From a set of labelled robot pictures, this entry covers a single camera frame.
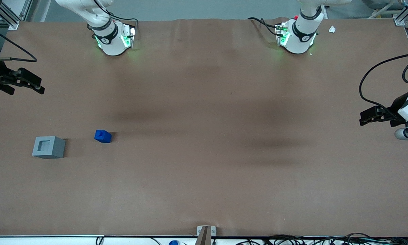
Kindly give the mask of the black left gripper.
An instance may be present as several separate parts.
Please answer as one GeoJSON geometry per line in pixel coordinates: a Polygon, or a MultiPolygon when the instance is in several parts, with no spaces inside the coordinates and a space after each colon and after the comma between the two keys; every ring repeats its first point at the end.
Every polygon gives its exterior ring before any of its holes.
{"type": "Polygon", "coordinates": [[[383,121],[390,121],[390,127],[406,124],[406,120],[399,115],[398,110],[401,109],[407,98],[408,92],[394,99],[393,103],[385,109],[380,106],[373,106],[362,111],[360,113],[359,125],[362,127],[366,124],[383,121]]]}

